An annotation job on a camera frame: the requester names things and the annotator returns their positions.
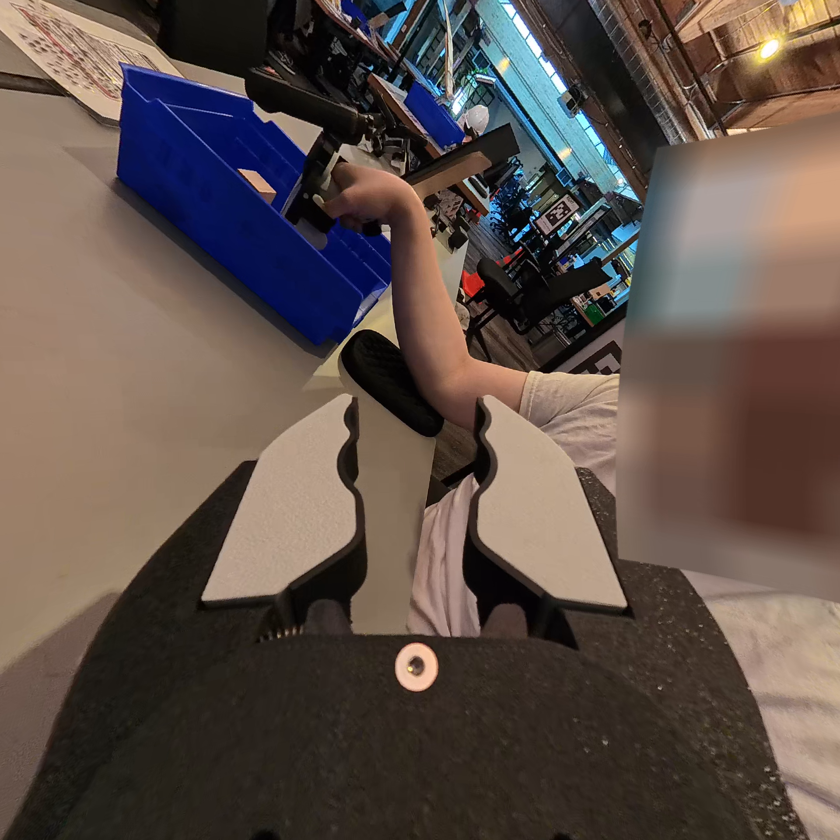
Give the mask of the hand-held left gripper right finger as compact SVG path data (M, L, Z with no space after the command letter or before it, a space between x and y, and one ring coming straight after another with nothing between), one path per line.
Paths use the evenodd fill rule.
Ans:
M572 459L491 395L476 403L475 437L468 587L476 598L490 597L485 561L525 602L623 613L627 598Z

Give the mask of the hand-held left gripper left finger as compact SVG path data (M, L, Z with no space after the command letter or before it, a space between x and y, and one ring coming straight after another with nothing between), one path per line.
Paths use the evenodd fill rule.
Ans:
M339 394L259 455L201 603L233 606L290 594L361 545L358 401Z

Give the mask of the blue plastic bin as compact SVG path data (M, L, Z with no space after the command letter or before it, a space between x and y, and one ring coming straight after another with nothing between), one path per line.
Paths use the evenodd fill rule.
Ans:
M246 96L122 65L118 178L314 344L342 341L391 283L391 244L339 225L316 250L282 215L305 153ZM260 173L268 204L237 173Z

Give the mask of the person's right forearm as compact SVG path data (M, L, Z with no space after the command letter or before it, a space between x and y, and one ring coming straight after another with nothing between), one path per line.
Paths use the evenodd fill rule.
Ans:
M421 200L411 188L399 187L379 215L391 229L396 337L422 398L465 429L472 428L481 397L493 396L517 411L527 376L469 354Z

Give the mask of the person's right hand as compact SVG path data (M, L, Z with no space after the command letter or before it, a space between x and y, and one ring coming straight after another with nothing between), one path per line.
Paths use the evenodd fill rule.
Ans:
M331 219L361 230L367 223L388 226L393 233L427 229L422 200L403 179L373 167L339 162L332 169L332 197L322 210Z

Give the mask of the blue plastic crate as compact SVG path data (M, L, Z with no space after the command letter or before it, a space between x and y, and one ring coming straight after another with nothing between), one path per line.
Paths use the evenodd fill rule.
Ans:
M442 150L463 143L465 132L421 81L413 82L406 94L405 106Z

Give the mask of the wooden desk panel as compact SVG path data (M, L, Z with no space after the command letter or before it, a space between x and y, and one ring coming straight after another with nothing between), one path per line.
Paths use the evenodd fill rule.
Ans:
M473 175L482 174L499 163L509 161L519 151L516 134L507 123L404 174L402 180L420 199L425 200Z

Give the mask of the black office chair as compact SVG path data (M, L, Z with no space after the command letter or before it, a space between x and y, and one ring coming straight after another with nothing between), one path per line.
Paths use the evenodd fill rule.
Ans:
M572 268L559 275L545 274L530 258L521 258L513 274L496 261L483 258L477 265L478 277L483 281L476 299L485 303L485 310L470 318L465 339L470 346L478 339L488 361L490 352L481 334L483 327L501 316L518 335L525 335L539 322L569 303L609 282L601 261L593 259L581 268Z

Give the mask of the printed instruction sheet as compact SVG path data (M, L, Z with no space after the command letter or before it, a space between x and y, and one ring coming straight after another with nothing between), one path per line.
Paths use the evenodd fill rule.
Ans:
M119 124L123 65L172 77L181 72L153 44L39 1L2 1L1 29L92 117Z

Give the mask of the black white marker sign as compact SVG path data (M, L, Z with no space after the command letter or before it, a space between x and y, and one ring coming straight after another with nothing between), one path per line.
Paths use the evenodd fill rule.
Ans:
M581 210L581 204L572 193L557 198L548 208L541 211L534 220L534 227L539 234L548 238L566 224Z

